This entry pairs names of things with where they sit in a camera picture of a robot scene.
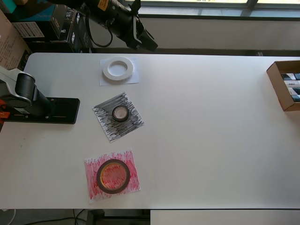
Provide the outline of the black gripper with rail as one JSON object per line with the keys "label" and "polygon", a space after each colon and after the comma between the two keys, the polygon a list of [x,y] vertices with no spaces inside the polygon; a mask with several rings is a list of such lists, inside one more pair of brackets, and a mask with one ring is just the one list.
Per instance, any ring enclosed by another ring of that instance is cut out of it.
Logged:
{"label": "black gripper with rail", "polygon": [[110,22],[110,28],[119,39],[126,43],[126,46],[138,50],[155,51],[158,47],[154,37],[145,29],[143,24],[139,23],[139,39],[137,37],[137,17],[130,12],[121,9]]}

